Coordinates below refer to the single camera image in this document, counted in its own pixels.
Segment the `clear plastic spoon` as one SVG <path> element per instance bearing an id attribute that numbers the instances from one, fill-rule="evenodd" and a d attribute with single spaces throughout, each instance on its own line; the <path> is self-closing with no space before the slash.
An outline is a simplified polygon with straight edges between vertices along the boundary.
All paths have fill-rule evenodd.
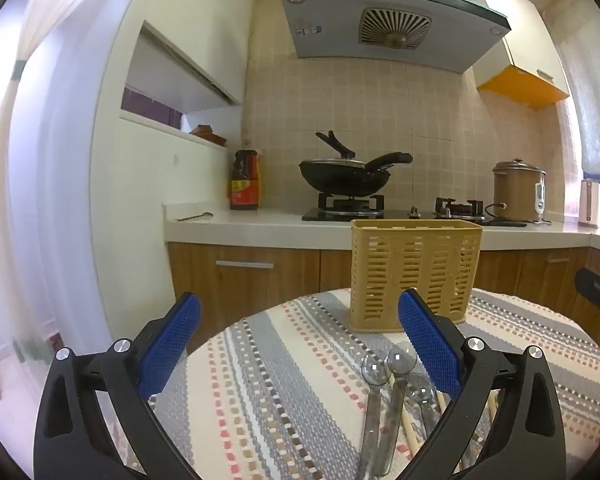
<path id="1" fill-rule="evenodd" d="M 407 376 L 414 370 L 417 354 L 408 341 L 403 341 L 390 349 L 385 363 L 390 377 L 393 379 L 393 386 L 385 420 L 386 432 L 380 437 L 376 456 L 375 474 L 377 477 L 385 477 L 391 468 L 401 423 Z"/>
<path id="2" fill-rule="evenodd" d="M 385 438 L 381 435 L 381 389 L 389 381 L 387 353 L 376 350 L 361 362 L 362 378 L 368 389 L 357 479 L 375 479 L 384 463 Z"/>
<path id="3" fill-rule="evenodd" d="M 436 389 L 425 375 L 417 373 L 407 376 L 407 385 L 410 389 L 410 399 L 420 408 L 425 434 L 429 437 L 441 418 Z"/>

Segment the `wooden chopstick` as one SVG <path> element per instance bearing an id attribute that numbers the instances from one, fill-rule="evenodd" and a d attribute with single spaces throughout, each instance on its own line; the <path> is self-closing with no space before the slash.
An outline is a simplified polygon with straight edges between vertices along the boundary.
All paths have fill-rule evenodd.
<path id="1" fill-rule="evenodd" d="M 422 444 L 419 442 L 417 434 L 413 428 L 413 417 L 411 416 L 410 411 L 407 408 L 407 393 L 408 388 L 406 385 L 406 381 L 402 379 L 395 378 L 391 376 L 389 378 L 389 385 L 391 389 L 398 387 L 401 399 L 400 403 L 400 424 L 402 430 L 404 432 L 404 436 L 406 439 L 406 443 L 408 449 L 410 450 L 411 456 L 415 457 L 417 452 L 422 447 Z"/>
<path id="2" fill-rule="evenodd" d="M 436 397 L 440 413 L 443 414 L 448 404 L 446 403 L 445 395 L 439 390 L 436 391 Z"/>

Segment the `pink white kettle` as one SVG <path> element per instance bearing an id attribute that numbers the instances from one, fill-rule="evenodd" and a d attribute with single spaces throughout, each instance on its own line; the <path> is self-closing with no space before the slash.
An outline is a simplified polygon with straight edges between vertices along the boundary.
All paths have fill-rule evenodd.
<path id="1" fill-rule="evenodd" d="M 600 220 L 600 185 L 591 179 L 581 181 L 579 223 L 581 226 L 597 226 Z"/>

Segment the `brown rice cooker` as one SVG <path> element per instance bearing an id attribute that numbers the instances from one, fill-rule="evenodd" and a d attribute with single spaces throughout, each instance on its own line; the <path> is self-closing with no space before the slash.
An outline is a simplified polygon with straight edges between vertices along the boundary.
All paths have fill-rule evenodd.
<path id="1" fill-rule="evenodd" d="M 546 172 L 515 158 L 498 162 L 494 177 L 493 211 L 497 217 L 538 223 L 544 220 Z"/>

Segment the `tan plastic utensil basket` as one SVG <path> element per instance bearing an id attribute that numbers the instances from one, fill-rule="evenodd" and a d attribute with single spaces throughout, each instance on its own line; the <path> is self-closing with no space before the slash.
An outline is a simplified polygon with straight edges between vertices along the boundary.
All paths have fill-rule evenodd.
<path id="1" fill-rule="evenodd" d="M 398 301 L 410 288 L 435 314 L 465 321 L 481 226 L 464 220 L 354 220 L 351 232 L 351 330 L 400 332 Z"/>

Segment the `striped woven tablecloth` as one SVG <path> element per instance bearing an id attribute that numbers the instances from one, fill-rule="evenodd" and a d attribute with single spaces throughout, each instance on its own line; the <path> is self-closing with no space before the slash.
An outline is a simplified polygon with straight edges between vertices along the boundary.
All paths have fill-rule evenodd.
<path id="1" fill-rule="evenodd" d="M 351 479 L 361 448 L 362 357 L 403 335 L 348 329 L 347 289 L 251 315 L 182 356 L 149 404 L 207 479 Z M 519 352 L 535 344 L 554 378 L 575 472 L 600 440 L 600 346 L 576 323 L 514 296 L 472 292 L 465 336 Z"/>

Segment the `wooden base cabinets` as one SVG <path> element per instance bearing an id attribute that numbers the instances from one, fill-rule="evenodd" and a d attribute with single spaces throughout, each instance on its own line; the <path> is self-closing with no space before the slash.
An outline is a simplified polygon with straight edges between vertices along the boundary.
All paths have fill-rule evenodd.
<path id="1" fill-rule="evenodd" d="M 274 249 L 170 242 L 174 292 L 202 302 L 190 350 L 248 315 L 282 302 L 350 286 L 348 250 Z M 600 274 L 600 249 L 482 252 L 475 285 L 535 302 L 571 318 L 600 345 L 600 309 L 577 294 L 577 270 Z"/>

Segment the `window roller blind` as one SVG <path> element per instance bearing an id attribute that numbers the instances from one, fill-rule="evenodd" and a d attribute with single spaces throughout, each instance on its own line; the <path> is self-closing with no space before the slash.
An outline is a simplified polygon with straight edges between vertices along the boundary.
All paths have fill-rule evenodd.
<path id="1" fill-rule="evenodd" d="M 544 12 L 576 106 L 585 177 L 600 182 L 600 8 L 555 0 Z"/>

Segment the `metal spoon on counter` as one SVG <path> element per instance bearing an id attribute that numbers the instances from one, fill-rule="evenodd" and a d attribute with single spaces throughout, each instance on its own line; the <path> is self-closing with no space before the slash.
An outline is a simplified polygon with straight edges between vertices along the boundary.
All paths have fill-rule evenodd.
<path id="1" fill-rule="evenodd" d="M 187 222 L 187 221 L 194 221 L 194 220 L 200 220 L 200 219 L 210 219 L 210 218 L 213 218 L 213 216 L 214 216 L 213 212 L 204 211 L 204 212 L 201 212 L 200 214 L 193 214 L 192 216 L 178 218 L 175 221 L 176 222 Z"/>

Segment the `black wok with lid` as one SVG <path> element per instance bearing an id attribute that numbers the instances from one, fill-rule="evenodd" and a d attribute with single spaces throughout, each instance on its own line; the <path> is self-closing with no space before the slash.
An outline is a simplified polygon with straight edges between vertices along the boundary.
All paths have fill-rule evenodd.
<path id="1" fill-rule="evenodd" d="M 320 193 L 346 197 L 366 197 L 380 191 L 389 181 L 389 169 L 408 165 L 413 156 L 407 152 L 392 152 L 369 162 L 355 158 L 355 152 L 344 146 L 332 130 L 315 135 L 335 150 L 337 158 L 314 158 L 300 162 L 301 175 Z"/>

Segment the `black glass gas stove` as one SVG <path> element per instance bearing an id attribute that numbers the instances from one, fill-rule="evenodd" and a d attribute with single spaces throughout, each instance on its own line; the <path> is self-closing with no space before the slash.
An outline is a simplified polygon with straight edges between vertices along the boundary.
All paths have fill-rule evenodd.
<path id="1" fill-rule="evenodd" d="M 353 198 L 328 194 L 318 194 L 318 205 L 309 210 L 301 218 L 311 222 L 350 222 L 365 219 L 412 219 L 412 220 L 464 220 L 478 226 L 501 226 L 502 228 L 525 228 L 527 222 L 496 218 L 486 211 L 482 200 L 468 200 L 467 203 L 457 203 L 454 198 L 437 197 L 433 210 L 420 210 L 411 206 L 407 210 L 387 209 L 385 197 L 372 195 L 370 197 Z"/>

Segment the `dark sauce bottle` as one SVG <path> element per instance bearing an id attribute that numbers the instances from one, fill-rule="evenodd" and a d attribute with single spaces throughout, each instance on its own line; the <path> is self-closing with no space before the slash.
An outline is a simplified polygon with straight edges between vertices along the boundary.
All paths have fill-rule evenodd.
<path id="1" fill-rule="evenodd" d="M 256 150 L 235 153 L 230 176 L 230 209 L 256 210 L 260 206 L 259 155 Z"/>

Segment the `range hood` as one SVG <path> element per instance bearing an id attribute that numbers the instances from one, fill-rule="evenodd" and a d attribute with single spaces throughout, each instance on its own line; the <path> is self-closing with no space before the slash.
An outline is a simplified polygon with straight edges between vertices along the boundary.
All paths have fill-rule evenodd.
<path id="1" fill-rule="evenodd" d="M 471 0 L 280 0 L 300 58 L 372 58 L 464 73 L 512 28 Z"/>

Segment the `orange white wall cabinet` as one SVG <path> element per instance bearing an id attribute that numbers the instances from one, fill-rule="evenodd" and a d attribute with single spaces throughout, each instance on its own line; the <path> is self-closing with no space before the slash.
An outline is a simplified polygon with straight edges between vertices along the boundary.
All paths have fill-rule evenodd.
<path id="1" fill-rule="evenodd" d="M 472 0 L 505 15 L 508 32 L 472 66 L 476 86 L 534 110 L 569 96 L 553 39 L 529 0 Z"/>

